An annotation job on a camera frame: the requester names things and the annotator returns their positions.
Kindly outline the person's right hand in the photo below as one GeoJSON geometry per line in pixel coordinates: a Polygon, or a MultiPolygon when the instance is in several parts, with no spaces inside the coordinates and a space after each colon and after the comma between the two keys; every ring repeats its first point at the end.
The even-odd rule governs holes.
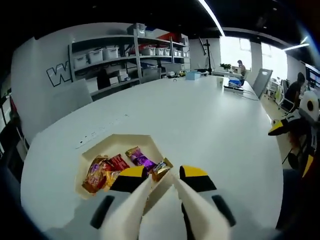
{"type": "Polygon", "coordinates": [[[288,133],[289,142],[290,142],[293,150],[300,149],[300,147],[301,147],[300,138],[302,135],[303,134],[301,134],[300,132],[296,132],[296,131],[290,131],[288,133]]]}

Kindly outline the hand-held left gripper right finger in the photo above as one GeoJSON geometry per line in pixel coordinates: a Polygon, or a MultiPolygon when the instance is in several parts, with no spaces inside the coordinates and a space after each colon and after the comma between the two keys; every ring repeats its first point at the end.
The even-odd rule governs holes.
{"type": "Polygon", "coordinates": [[[263,227],[232,195],[218,189],[197,167],[179,168],[178,196],[189,240],[274,240],[277,231],[263,227]]]}

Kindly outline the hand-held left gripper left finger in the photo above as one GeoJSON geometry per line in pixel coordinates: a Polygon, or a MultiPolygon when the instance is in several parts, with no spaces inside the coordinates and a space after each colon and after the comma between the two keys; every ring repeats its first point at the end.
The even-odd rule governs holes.
{"type": "Polygon", "coordinates": [[[144,166],[121,171],[108,191],[98,191],[95,196],[83,200],[70,222],[63,227],[52,227],[44,235],[48,240],[97,240],[103,223],[147,179],[144,166]]]}

